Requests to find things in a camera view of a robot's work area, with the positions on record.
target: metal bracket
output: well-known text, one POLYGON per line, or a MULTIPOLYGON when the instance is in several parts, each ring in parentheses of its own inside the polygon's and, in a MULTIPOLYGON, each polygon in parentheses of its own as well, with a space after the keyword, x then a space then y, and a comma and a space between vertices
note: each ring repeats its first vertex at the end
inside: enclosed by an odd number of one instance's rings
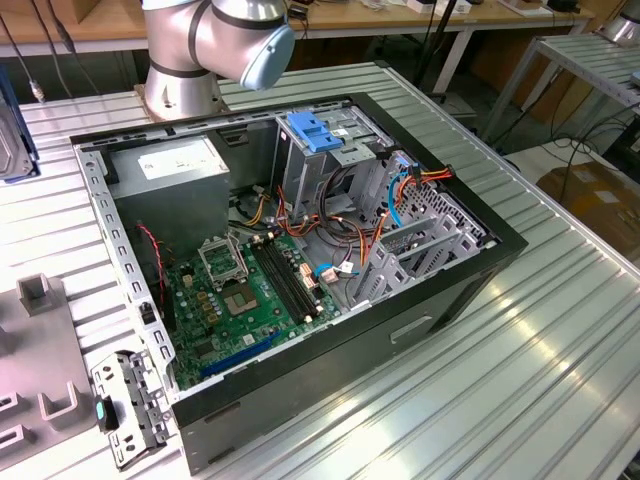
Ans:
POLYGON ((67 382, 69 393, 69 404, 65 401, 52 401, 44 393, 38 394, 38 404, 40 405, 40 415, 42 420, 49 422, 51 428, 56 432, 76 424, 84 418, 87 413, 86 399, 78 392, 73 382, 67 382))
POLYGON ((35 442, 35 435, 22 425, 0 432, 0 457, 22 450, 35 442))
POLYGON ((209 274, 213 287, 216 289, 222 288, 222 286, 229 280, 237 280, 241 282, 247 278, 247 275, 249 275, 249 271, 247 270, 247 266, 244 263, 242 255, 238 251, 238 240, 234 237, 215 237, 213 241, 206 240, 202 247, 198 249, 198 254, 200 255, 200 259, 209 274), (211 264, 209 263, 210 260, 207 257, 218 256, 220 255, 221 250, 225 250, 225 253, 228 253, 231 256, 235 266, 226 272, 214 274, 211 271, 211 264))
POLYGON ((18 299, 30 317, 56 308, 56 295, 42 273, 18 280, 16 289, 18 299))
POLYGON ((13 351, 11 336, 0 327, 0 356, 9 355, 13 351))
POLYGON ((17 415, 25 410, 26 407, 26 400, 18 395, 18 392, 11 392, 0 397, 0 421, 17 415))
POLYGON ((118 470, 165 446, 169 434, 160 403, 166 399, 147 351, 114 353, 91 376, 98 396, 110 399, 118 417, 118 427, 108 433, 118 470))

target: motherboard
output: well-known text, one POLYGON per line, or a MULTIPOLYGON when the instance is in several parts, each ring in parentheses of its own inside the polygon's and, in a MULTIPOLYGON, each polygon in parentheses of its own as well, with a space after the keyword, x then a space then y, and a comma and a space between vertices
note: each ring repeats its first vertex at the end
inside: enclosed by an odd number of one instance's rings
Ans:
POLYGON ((287 235, 211 242, 169 269, 175 311, 169 335, 180 389, 340 316, 328 291, 305 269, 287 235))

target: blue pcie slot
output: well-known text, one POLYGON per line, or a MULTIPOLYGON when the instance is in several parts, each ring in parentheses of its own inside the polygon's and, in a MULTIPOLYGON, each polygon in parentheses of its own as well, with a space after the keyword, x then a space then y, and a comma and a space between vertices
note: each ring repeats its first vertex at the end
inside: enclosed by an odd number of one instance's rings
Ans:
POLYGON ((215 375, 216 373, 223 372, 228 368, 231 368, 239 363, 244 362, 245 360, 250 359, 251 357, 255 357, 256 355, 266 352, 271 348, 273 341, 280 335, 281 332, 274 333, 270 335, 268 338, 252 345, 248 348, 245 348, 241 352, 234 353, 230 357, 225 358, 224 360, 220 360, 218 362, 212 363, 211 365, 200 370, 200 378, 210 377, 211 375, 215 375))

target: red cable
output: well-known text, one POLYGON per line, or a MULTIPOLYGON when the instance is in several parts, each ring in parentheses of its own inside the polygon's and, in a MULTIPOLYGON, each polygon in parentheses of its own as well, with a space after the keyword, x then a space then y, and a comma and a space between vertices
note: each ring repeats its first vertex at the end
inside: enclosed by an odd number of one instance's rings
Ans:
POLYGON ((158 242, 156 241, 156 237, 149 231, 147 227, 144 225, 137 225, 137 227, 142 230, 151 243, 153 244, 153 249, 156 251, 156 260, 158 260, 158 278, 160 279, 160 304, 164 307, 164 283, 162 282, 162 258, 160 257, 160 248, 158 247, 158 242))

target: slotted aluminum surface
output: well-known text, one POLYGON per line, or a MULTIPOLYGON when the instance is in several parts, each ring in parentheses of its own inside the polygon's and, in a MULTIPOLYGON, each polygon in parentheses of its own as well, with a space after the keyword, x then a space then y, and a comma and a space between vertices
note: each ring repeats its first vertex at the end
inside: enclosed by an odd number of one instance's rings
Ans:
POLYGON ((640 89, 630 81, 640 71, 640 47, 623 48, 592 33, 546 37, 538 49, 623 105, 640 102, 640 89))
MULTIPOLYGON (((197 478, 615 478, 640 446, 640 274, 393 71, 223 84, 232 108, 368 92, 529 242, 454 325, 197 478)), ((26 106, 42 177, 0 187, 0 282, 61 276, 87 367, 139 341, 66 136, 148 122, 133 94, 26 106)), ((179 439, 118 474, 97 428, 8 478, 183 478, 179 439)))

